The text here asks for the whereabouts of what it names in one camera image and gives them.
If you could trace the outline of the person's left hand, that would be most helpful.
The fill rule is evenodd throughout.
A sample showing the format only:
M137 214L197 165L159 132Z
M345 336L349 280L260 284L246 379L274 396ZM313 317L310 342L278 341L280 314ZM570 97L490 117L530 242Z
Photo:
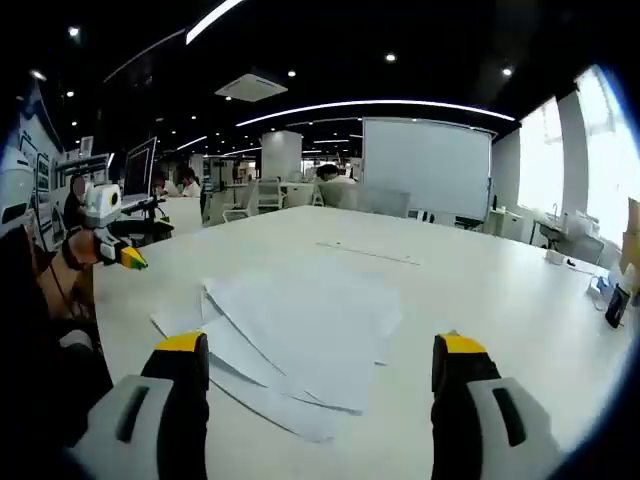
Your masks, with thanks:
M92 230L79 229L62 243L63 259L70 269L85 270L101 261L98 244Z

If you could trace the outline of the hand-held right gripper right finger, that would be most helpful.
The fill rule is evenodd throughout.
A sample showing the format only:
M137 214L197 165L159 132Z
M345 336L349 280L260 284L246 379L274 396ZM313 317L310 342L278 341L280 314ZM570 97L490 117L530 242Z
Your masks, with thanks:
M433 479L546 479L563 453L544 407L477 341L434 338Z

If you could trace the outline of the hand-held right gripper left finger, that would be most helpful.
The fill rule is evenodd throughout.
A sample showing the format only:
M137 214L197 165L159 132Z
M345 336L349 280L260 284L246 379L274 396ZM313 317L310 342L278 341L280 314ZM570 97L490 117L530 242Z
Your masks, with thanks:
M66 454L85 479L205 479L208 389L207 335L167 337L89 410Z

